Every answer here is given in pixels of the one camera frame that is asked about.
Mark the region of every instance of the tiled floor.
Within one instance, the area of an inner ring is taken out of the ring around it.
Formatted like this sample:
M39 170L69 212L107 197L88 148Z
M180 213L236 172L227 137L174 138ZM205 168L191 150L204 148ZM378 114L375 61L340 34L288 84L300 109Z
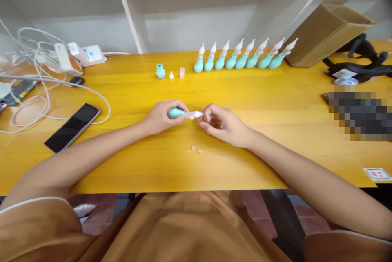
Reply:
M295 194L292 190L286 190L286 192L288 195ZM112 222L116 198L117 194L72 195L69 198L69 203L73 207L83 203L95 204L96 207L90 212L88 219L82 224L82 227L85 233L99 235ZM249 216L270 238L276 238L278 235L260 191L245 190L243 191L243 198ZM329 231L330 227L328 223L312 208L306 206L306 204L304 205L294 205L304 231L307 234Z

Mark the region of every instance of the nasal aspirator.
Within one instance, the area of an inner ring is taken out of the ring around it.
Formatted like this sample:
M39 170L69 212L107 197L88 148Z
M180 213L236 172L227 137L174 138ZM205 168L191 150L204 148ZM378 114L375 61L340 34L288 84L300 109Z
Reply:
M182 114L185 114L185 111L182 111L182 110L178 109L177 107L174 107L174 108L170 109L169 112L167 112L167 116L169 117L169 119L177 118L178 116L181 116ZM199 111L186 112L186 114L187 114L187 118L191 119L191 120L193 120L195 118L199 118L204 115L204 113L199 112Z
M285 58L285 56L291 54L291 50L295 47L295 43L297 42L299 38L297 37L292 43L288 44L286 48L275 58L269 63L268 68L269 69L276 69L279 67Z
M204 56L204 43L201 45L199 49L199 57L197 58L196 64L193 67L193 70L196 73L200 73L203 70L203 56Z
M237 70L242 69L245 66L246 60L248 59L250 51L253 49L254 40L246 47L244 54L236 62L235 68Z
M225 65L226 69L231 69L236 64L237 57L241 53L243 41L244 41L244 39L242 39L241 42L239 44L237 44L237 46L234 50L234 53L232 54L230 59L227 60L226 65Z
M225 58L227 55L227 51L229 50L229 42L230 42L230 40L222 48L222 52L219 56L219 59L215 62L215 65L214 65L215 70L220 70L225 65Z
M279 52L279 49L282 47L285 39L286 37L283 37L283 39L279 41L277 44L275 44L274 47L271 49L271 51L264 58L260 60L260 62L257 65L259 69L264 69L270 64L274 55L276 55Z
M270 38L268 37L256 50L256 52L252 55L251 58L248 59L248 61L245 64L245 68L253 68L257 64L257 60L261 54L264 53L264 49L267 46L267 42Z
M204 64L204 71L210 72L212 67L214 66L215 52L216 52L216 41L214 42L214 45L211 47L211 50L209 51L208 60Z

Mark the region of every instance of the yellow table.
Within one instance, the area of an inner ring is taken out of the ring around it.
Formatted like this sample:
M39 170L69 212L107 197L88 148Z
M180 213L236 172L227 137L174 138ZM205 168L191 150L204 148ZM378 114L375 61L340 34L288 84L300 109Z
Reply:
M392 50L392 44L378 42L376 48ZM343 57L334 56L335 62ZM157 101L180 99L189 110L202 110L213 102L233 109L252 128L356 186L375 186L363 168L382 167L392 175L391 142L349 141L331 119L333 116L320 97L333 91L332 79L324 74L327 67L323 63L310 69L283 63L276 70L224 68L196 74L192 70L196 58L197 52L113 56L105 64L85 68L85 86L108 99L112 115L106 123L90 126L79 141L138 122ZM158 63L166 70L163 80L155 76ZM180 67L185 68L184 79L178 77ZM170 71L175 75L173 80L168 78ZM380 77L359 86L357 91L382 87L381 91L391 94L391 83L390 78ZM29 97L37 93L42 94L34 90ZM101 108L100 118L107 114L102 99L89 91L60 86L50 94L51 116L70 117L84 103ZM8 126L8 120L15 109L8 107L1 114L2 130L14 130ZM18 123L29 122L33 117L23 110ZM64 121L43 119L21 133L0 134L0 195L6 195L23 173L52 154L43 143L62 124ZM191 146L196 146L196 150L191 150ZM179 127L145 138L115 154L83 178L73 192L278 188L286 188L285 183L259 158L205 134L196 120L186 120Z

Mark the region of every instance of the teal bulb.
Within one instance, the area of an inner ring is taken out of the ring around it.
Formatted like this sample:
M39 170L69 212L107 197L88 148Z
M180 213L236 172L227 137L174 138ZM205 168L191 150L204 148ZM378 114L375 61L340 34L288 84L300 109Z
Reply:
M227 60L226 65L225 65L226 69L231 69L235 66L236 61L237 61L237 57L238 57L237 55L233 54L230 57L230 59Z
M264 58L262 58L262 59L260 60L260 62L257 64L257 67L258 67L259 69L264 69L264 68L266 68L266 67L270 64L270 62L271 62L271 60L272 60L273 57L274 57L273 54L268 54L268 55L266 55Z
M268 68L273 70L276 69L277 67L279 67L283 61L283 59L285 58L286 54L279 54L275 59L273 59L271 61L271 63L269 63Z
M234 66L234 68L236 68L237 70L242 69L245 66L246 63L246 59L248 58L248 56L246 55L242 55L238 61L236 62L236 65Z
M196 73L200 73L201 71L203 71L203 60L197 59L197 62L195 64L195 66L193 67L193 70Z
M246 62L245 68L248 68L248 69L253 68L257 63L259 56L260 55L258 55L258 54L252 55L252 57L249 58L249 60Z
M214 66L214 58L208 58L207 62L204 64L204 71L210 72Z
M215 62L214 68L215 70L220 70L225 65L225 57L220 56L219 59Z
M156 76L159 79L164 79L166 75L165 69L163 68L162 64L158 64L156 66Z
M169 112L167 112L167 116L169 117L169 119L174 119L177 118L178 116L181 116L184 113L185 113L184 111L178 108L173 108Z

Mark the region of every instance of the smartphone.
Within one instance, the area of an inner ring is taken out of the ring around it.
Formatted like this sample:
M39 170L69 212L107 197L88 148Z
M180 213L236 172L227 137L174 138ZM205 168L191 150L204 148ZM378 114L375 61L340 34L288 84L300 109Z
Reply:
M69 147L100 113L100 109L89 104L84 104L44 144L55 153Z
M14 96L18 99L21 100L28 94L36 85L37 81L31 81L31 80L22 80L15 88L12 89L12 93ZM11 94L7 94L1 101L0 103L5 103L6 105L17 105L18 102L13 98Z

